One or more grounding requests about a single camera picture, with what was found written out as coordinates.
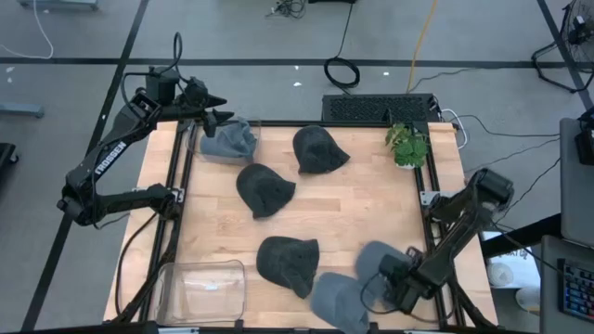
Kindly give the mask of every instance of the white object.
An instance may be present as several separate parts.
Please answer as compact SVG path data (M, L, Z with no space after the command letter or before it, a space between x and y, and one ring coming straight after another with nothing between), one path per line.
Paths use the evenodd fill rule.
M516 292L516 302L525 311L540 312L540 287L527 287Z
M491 263L486 267L489 283L495 288L505 287L513 282L513 272L505 263Z
M54 46L52 45L52 43L49 40L49 38L47 38L47 35L45 34L45 31L44 31L44 27L41 25L41 21L39 21L39 16L37 16L37 0L33 0L33 14L35 16L35 20L37 21L37 25L39 26L39 31L44 36L45 41L49 45L49 56L47 56L47 57L43 57L43 56L27 56L27 55L23 55L23 54L21 54L19 52L16 52L16 51L12 51L11 49L9 49L8 47L6 47L5 45L1 45L0 44L0 47L2 47L3 49L5 49L9 54L12 54L12 55L17 56L17 57L30 58L30 59L51 59L54 56Z
M500 236L501 233L499 232L483 232L483 238L488 240L490 238L494 238ZM494 285L493 288L496 289L521 289L526 287L539 287L540 286L540 275L538 274L538 269L536 268L535 259L532 255L528 254L526 250L514 250L508 254L499 255L493 257L488 260L489 266L494 265L496 263L503 263L505 264L510 270L512 274L512 281L504 286L496 286Z
M466 146L466 144L468 144L468 136L466 135L466 130L464 130L464 125L462 125L462 121L460 120L460 118L458 117L458 115L456 114L456 112L452 109L442 109L442 112L447 111L447 112L451 112L452 115L454 115L454 117L456 118L456 121L458 122L458 125L460 126L460 130L462 130L462 134L464 135L464 143L462 143L462 145L458 146L458 149L464 148Z

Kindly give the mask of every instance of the clear plastic container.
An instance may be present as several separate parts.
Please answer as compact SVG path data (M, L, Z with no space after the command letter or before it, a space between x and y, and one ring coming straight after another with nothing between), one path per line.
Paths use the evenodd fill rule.
M168 263L159 272L151 305L162 326L238 320L245 307L243 263Z
M229 121L229 123L227 125L218 126L216 128L215 136L217 136L219 134L219 132L221 131L221 129L223 129L225 126L228 126L232 122L236 122L236 121L237 120L231 120L231 121ZM250 124L250 132L256 139L255 150L252 154L251 159L248 157L242 157L242 158L223 157L223 156L218 156L218 155L213 155L213 154L206 154L206 153L200 151L200 141L204 137L204 129L202 129L202 127L200 125L197 125L196 123L194 123L192 125L192 126L199 126L198 131L196 132L196 137L187 139L188 140L187 147L189 148L189 142L191 140L195 140L196 145L194 146L193 153L194 153L194 156L197 157L198 159L200 159L201 161L232 164L232 165L238 165L238 166L246 166L251 163L255 163L258 161L258 151L259 151L259 147L260 147L260 129L262 127L262 122L260 120L248 120L248 123Z

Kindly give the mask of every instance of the metal bracket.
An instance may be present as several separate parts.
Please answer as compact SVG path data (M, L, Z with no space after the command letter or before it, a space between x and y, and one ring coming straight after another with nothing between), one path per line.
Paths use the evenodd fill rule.
M177 199L178 203L183 203L184 200L186 199L186 190L185 189L171 188L169 190L175 195L175 198Z
M427 206L431 204L435 195L439 194L441 196L452 197L458 194L457 191L420 191L420 205Z
M145 186L137 186L133 187L132 191L140 191L140 190L147 190ZM181 188L167 188L167 190L171 191L172 194L175 195L175 202L183 203L186 199L186 190Z

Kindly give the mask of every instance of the black cable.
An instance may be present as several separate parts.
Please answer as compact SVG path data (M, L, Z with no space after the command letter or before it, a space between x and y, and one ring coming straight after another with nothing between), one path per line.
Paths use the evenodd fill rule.
M177 51L177 46L179 43L179 50L177 53L175 53L175 51ZM155 71L155 72L127 72L123 74L122 80L120 81L120 92L122 93L122 99L123 99L123 104L125 106L128 107L128 109L130 111L132 111L135 116L144 123L143 118L136 112L136 110L134 110L134 108L132 108L132 106L130 105L130 100L128 99L128 95L126 94L126 88L125 88L125 82L126 82L126 78L128 76L161 76L163 73L167 72L168 70L175 68L175 70L177 71L177 73L179 74L179 77L184 81L187 82L187 79L185 79L184 77L182 77L181 73L179 73L179 69L177 67L177 63L179 63L179 59L181 59L182 57L182 52L184 51L184 44L182 41L182 35L179 32L175 33L174 36L174 61L172 61L171 64L169 64L166 68L160 70L160 71Z
M559 163L559 161L561 161L561 158L558 158L555 163L552 164L552 166L548 167L547 170L543 173L541 173L536 179L535 181L532 183L532 185L530 185L528 187L528 190L524 191L523 194L520 196L519 199L517 199L516 201L514 201L509 207L508 209L503 213L503 215L501 217L499 217L499 219L497 219L497 221L495 222L495 225L497 225L501 220L503 220L503 218L505 218L506 215L508 215L508 212L514 207L516 206L516 204L518 204L530 191L532 191L532 189L535 187L536 183L538 182L538 180L540 180L540 178L542 178L543 176L545 176L545 174L547 174L548 172L550 172L550 170L552 170L553 168L555 168L555 166L557 166L557 164Z
M120 315L122 313L122 310L120 309L120 282L122 281L123 257L125 256L126 252L128 251L128 248L130 247L130 245L132 244L132 241L136 237L138 237L140 232L144 231L144 229L147 228L147 226L149 226L150 222L152 222L156 216L157 216L157 213L154 212L150 216L150 218L135 231L135 233L128 239L126 244L123 246L122 254L120 254L120 259L118 260L118 267L116 269L116 274L115 274L115 312L117 315Z
M371 283L371 281L372 281L372 280L373 280L375 277L377 277L377 276L379 276L379 275L380 275L380 273L379 273L379 272L378 272L378 273L375 273L375 274L374 274L374 275L373 275L373 276L372 276L372 277L371 277L371 278L370 278L370 279L369 279L369 280L368 280L368 281L367 281L367 282L366 282L366 283L363 285L363 288L361 289L361 293L359 294L359 299L360 299L360 301L361 301L361 304L363 304L363 307L365 307L365 309L366 309L366 310L370 311L371 313L373 313L373 314L375 314L375 315L388 315L388 314L391 314L391 313L394 313L394 312L397 312L397 311L399 311L399 310L398 310L398 309L396 309L396 308L394 308L394 309L392 309L392 310L388 310L388 311L375 311L375 310L373 310L372 308L370 308L370 307L369 307L369 306L368 306L368 305L365 303L365 300L364 300L364 298L363 298L363 295L365 294L365 290L368 288L368 286L369 286L369 283ZM445 317L445 320L447 320L447 319L449 319L450 317L452 317L452 315L453 315L453 314L454 314L454 310L452 310L452 311L451 311L451 312L450 312L450 313L449 313L449 314L448 314L448 315ZM424 319L424 318L421 318L421 317L419 317L418 315L413 315L413 314L410 314L410 315L408 315L408 316L412 317L413 319L415 319L415 320L417 320L417 321L420 321L420 322L422 322L422 323L426 323L426 324L439 324L439 323L441 322L440 320Z
M553 50L553 49L552 49L552 48L551 48L551 49L549 49L547 52L543 53L543 54L542 54L542 55L540 55L540 56L544 56L544 55L546 55L546 54L547 54L547 53L549 53L551 50ZM420 78L420 79L417 81L417 83L415 83L415 85L414 85L414 86L412 86L412 88L410 88L410 90L409 90L408 92L409 92L409 93L412 93L412 92L413 92L415 89L417 89L417 88L419 87L420 83L422 83L422 82L424 82L424 81L430 81L430 80L433 80L433 79L439 78L439 77L440 77L440 76L442 76L442 75L456 75L456 74L462 73L462 72L464 72L464 71L477 71L477 70L501 70L501 69L508 69L508 68L505 68L505 67L495 67L495 68L464 68L464 69L460 69L460 70L457 70L457 71L451 71L451 72L446 72L446 71L443 71L443 72L439 72L439 73L437 73L437 74L435 74L435 75L432 75L432 76L430 76L430 77Z
M476 70L499 70L500 68L495 68L495 69L482 69L482 68L467 68L467 69L460 69L457 71L451 71L451 72L439 72L433 76L430 77L425 77L425 78L420 78L417 83L415 83L414 86L412 86L412 88L410 88L410 90L408 91L409 93L412 93L415 89L417 89L417 87L419 87L420 83L424 82L424 81L429 81L429 80L433 80L435 78L439 78L442 75L455 75L458 73L462 73L464 71L476 71Z
M553 137L553 136L557 136L559 134L550 134L550 135L515 135L515 134L502 134L502 133L496 133L493 131L489 131L486 126L484 126L483 122L476 116L474 115L459 115L458 118L464 118L464 117L471 117L474 118L476 121L478 121L478 123L481 124L481 126L483 127L483 129L490 135L502 135L502 136L512 136L512 137L524 137L524 138L529 138L529 137Z
M546 144L548 144L548 143L553 143L553 142L556 142L556 141L559 141L559 138L557 138L557 139L550 139L550 140L547 140L546 142L544 142L544 143L542 143L542 144L540 144L540 145L535 145L535 146L532 146L532 147L529 147L529 148L525 148L525 149L522 149L522 150L519 150L519 151L515 151L515 152L511 153L509 156L506 156L506 157L503 157L503 158L499 158L499 159L495 159L495 160L493 160L493 161L491 161L491 162L482 163L482 164L480 164L480 165L478 165L478 166L476 166L476 167L473 167L473 168L470 168L470 169L468 169L468 170L464 171L464 173L469 173L469 172L472 172L472 171L475 171L475 170L478 170L478 169L484 168L484 167L486 167L486 166L490 166L490 165L492 165L492 164L494 164L494 163L497 163L497 162L500 162L500 161L507 160L507 159L509 159L509 158L511 158L511 157L513 157L513 156L516 156L516 155L522 154L522 153L524 153L524 152L527 152L527 151L529 151L529 150L531 150L531 149L535 149L535 148L542 148L542 147L544 147Z
M281 15L285 18L300 19L305 16L305 0L278 0L277 7L266 17Z
M351 61L346 60L344 58L340 58L340 55L342 53L342 48L344 47L344 39L346 38L346 32L349 29L349 22L351 21L352 13L353 13L353 4L351 4L351 6L349 8L349 15L346 19L346 24L344 25L344 32L342 33L341 48L339 49L336 56L334 56L333 58L326 59L326 61L324 62L324 73L326 74L326 77L328 78L328 80L330 80L330 82L332 84L334 84L335 86L340 88L346 95L351 95L351 93L349 93L347 89L357 87L359 85L359 82L361 81L361 71L359 70L359 68ZM347 68L351 69L351 71L353 71L353 73L355 74L355 79L352 80L350 83L341 83L338 80L334 79L330 75L330 72L329 72L329 65L331 63L339 63L339 64L342 64L342 65L346 66Z
M511 242L514 246L516 246L518 249L523 249L524 251L526 251L528 254L530 254L532 257L534 257L535 259L537 259L538 261L540 261L540 263L544 264L545 266L549 267L550 269L554 270L557 272L557 274L563 276L564 273L563 271L561 271L559 268L557 268L556 266L544 261L542 258L536 256L533 252L531 252L530 250L527 249L527 247L525 247L523 244L521 244L520 242L514 240L512 237L508 236L507 232L502 230L501 228L499 228L499 226L497 226L496 224L492 223L491 224L498 232L501 233L501 235L507 239L509 242Z
M107 226L107 225L111 225L111 224L113 224L113 223L117 223L117 222L121 221L123 218L125 218L125 217L127 217L127 216L129 216L129 215L130 215L130 212L128 212L128 213L125 213L125 214L121 215L120 217L118 217L118 218L116 218L116 219L112 219L112 220L110 220L110 221L106 222L105 224L103 224L103 225L101 225L101 226L99 226L99 227L96 227L96 229L97 229L97 230L101 230L101 229L105 228L105 226Z

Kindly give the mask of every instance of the white cable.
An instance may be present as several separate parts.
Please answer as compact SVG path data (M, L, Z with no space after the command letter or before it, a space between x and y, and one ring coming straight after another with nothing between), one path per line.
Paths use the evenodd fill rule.
M5 49L8 53L18 56L18 57L30 58L30 59L51 59L54 56L54 46L49 41L49 38L47 38L47 35L45 34L45 31L44 31L44 27L42 27L41 22L39 21L39 16L37 16L37 0L33 0L33 14L35 15L35 20L37 21L37 25L39 26L39 31L44 36L45 40L47 41L47 44L49 45L49 56L47 56L47 57L27 56L27 55L23 55L19 52L12 51L11 49L7 48L4 45L0 45L0 47Z
M456 112L452 109L442 109L442 112L444 111L449 111L452 113L452 115L454 115L454 117L456 118L456 121L458 122L458 125L460 126L460 130L462 130L462 134L464 135L464 143L462 143L462 145L458 146L458 149L462 149L466 146L466 144L468 144L468 136L466 135L466 130L464 130L464 125L462 125L462 122L460 121L460 118L458 118L458 115L456 114Z

